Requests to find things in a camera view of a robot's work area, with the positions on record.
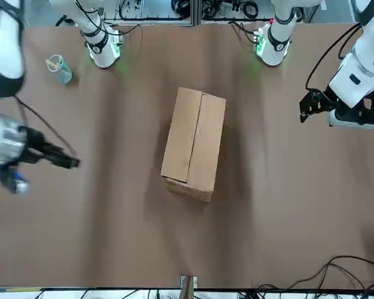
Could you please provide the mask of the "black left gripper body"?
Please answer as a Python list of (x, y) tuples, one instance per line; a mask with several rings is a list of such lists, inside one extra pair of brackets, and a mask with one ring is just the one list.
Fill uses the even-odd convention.
[(330, 87), (326, 88), (324, 94), (335, 102), (328, 116), (330, 125), (370, 124), (368, 115), (371, 114), (370, 111), (374, 111), (374, 91), (365, 95), (353, 108), (341, 101)]

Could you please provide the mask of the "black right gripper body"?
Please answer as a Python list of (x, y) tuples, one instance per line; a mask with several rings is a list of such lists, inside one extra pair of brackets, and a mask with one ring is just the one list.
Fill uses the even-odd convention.
[(18, 157), (19, 163), (36, 164), (41, 159), (47, 159), (45, 150), (46, 139), (44, 135), (33, 128), (21, 126), (21, 133), (26, 134), (24, 147)]

